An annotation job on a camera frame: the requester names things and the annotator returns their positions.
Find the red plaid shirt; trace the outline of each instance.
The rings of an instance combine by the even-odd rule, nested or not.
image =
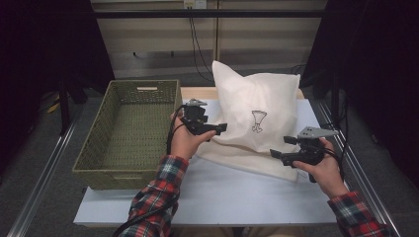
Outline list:
[[[165,156],[158,168],[156,180],[132,200],[129,219],[155,210],[173,197],[179,195],[179,188],[188,168],[188,161],[176,156]],[[390,236],[386,226],[381,225],[368,212],[357,192],[336,197],[328,201],[336,214],[337,221],[347,236]],[[172,208],[158,212],[126,229],[121,236],[169,236],[173,215],[178,208],[176,202]]]
[[[350,192],[328,201],[339,227],[346,236],[391,236],[390,229],[380,224],[361,201],[358,192]]]

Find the metal frame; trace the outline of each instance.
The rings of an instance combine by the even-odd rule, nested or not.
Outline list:
[[[326,103],[314,102],[312,104],[318,107],[318,109],[321,112],[321,115],[326,120],[326,122],[332,124],[333,126],[331,118],[332,113],[327,107]],[[346,138],[342,130],[339,130],[339,134],[337,136],[334,136],[334,139],[338,144],[340,151],[342,152],[344,144],[346,143]],[[370,180],[368,179],[366,173],[361,167],[361,164],[358,162],[357,157],[355,156],[354,152],[352,151],[349,145],[347,145],[346,147],[345,156],[348,166],[350,167],[351,171],[355,174],[354,177],[357,180],[358,185],[360,186],[363,197],[366,199],[368,205],[370,206],[370,211],[373,212],[374,216],[379,222],[388,225],[393,230],[394,236],[401,236],[394,222],[392,221],[390,214],[388,213],[381,199],[378,197],[376,190],[373,188],[373,185],[370,183]]]
[[[95,12],[37,12],[39,17],[54,18],[323,18],[325,16],[344,17],[348,13],[325,10],[132,10]]]
[[[23,237],[26,235],[29,226],[31,225],[32,220],[37,213],[38,207],[42,202],[43,195],[45,194],[52,175],[55,171],[56,166],[59,163],[59,160],[67,147],[67,144],[73,134],[76,123],[79,121],[81,114],[83,112],[84,105],[81,105],[77,108],[74,113],[74,118],[69,128],[65,133],[59,136],[55,148],[52,151],[52,154],[49,156],[48,161],[46,162],[45,167],[41,173],[41,176],[38,179],[37,184],[31,191],[24,207],[16,218],[15,222],[12,225],[7,237]]]

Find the wicker basket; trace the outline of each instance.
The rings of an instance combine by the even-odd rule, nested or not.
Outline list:
[[[94,190],[144,188],[165,153],[169,116],[181,104],[177,80],[112,81],[73,173]]]

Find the bag logo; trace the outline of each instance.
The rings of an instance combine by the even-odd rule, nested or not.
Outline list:
[[[263,131],[261,127],[261,122],[268,113],[262,111],[252,111],[252,114],[253,118],[255,118],[255,125],[252,126],[252,130],[254,132],[260,133],[261,131]]]

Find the white tabletop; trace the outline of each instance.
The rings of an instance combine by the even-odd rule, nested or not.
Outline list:
[[[207,115],[219,109],[207,101]],[[297,100],[296,130],[318,127],[308,100]],[[126,222],[137,190],[88,189],[74,223],[89,227],[119,226]],[[299,171],[296,183],[224,167],[194,157],[185,175],[174,226],[257,226],[334,223],[328,197]]]

